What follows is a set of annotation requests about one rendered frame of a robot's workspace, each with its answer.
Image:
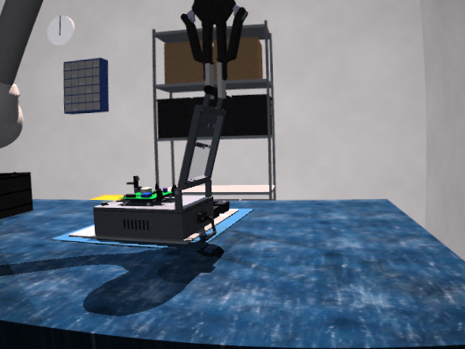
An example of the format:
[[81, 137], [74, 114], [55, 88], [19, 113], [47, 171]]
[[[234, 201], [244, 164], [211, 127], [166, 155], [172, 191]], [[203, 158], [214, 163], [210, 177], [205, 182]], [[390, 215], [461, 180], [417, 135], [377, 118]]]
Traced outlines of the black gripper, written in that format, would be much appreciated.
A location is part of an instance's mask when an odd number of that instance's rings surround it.
[[[234, 15], [234, 20], [227, 50], [226, 21], [232, 13]], [[237, 6], [234, 0], [194, 0], [192, 10], [187, 14], [181, 15], [181, 19], [186, 25], [193, 58], [195, 61], [201, 62], [204, 65], [205, 86], [210, 85], [213, 87], [214, 62], [212, 62], [212, 31], [213, 25], [216, 25], [218, 98], [226, 98], [225, 80], [227, 79], [227, 63], [231, 60], [235, 60], [237, 57], [241, 30], [247, 14], [247, 10], [244, 7]], [[197, 29], [194, 24], [196, 15], [202, 22], [203, 53], [197, 35]]]

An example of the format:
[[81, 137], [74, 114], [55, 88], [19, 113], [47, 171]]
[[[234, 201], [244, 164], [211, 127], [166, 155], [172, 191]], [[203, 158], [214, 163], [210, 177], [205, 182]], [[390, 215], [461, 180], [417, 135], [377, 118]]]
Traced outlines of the green circuit board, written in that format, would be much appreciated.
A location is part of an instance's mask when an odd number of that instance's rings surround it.
[[[168, 188], [162, 189], [163, 195], [171, 194], [172, 192], [168, 191]], [[120, 197], [119, 199], [155, 199], [156, 191], [152, 191], [152, 188], [141, 189], [139, 193], [136, 194], [126, 194], [125, 197]]]

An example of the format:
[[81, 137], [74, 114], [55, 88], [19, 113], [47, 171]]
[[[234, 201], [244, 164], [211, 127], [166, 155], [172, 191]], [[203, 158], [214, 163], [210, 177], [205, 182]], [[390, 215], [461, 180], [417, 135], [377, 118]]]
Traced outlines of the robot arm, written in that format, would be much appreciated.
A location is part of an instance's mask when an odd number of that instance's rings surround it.
[[14, 83], [43, 0], [5, 0], [0, 15], [0, 148], [20, 135], [23, 115]]

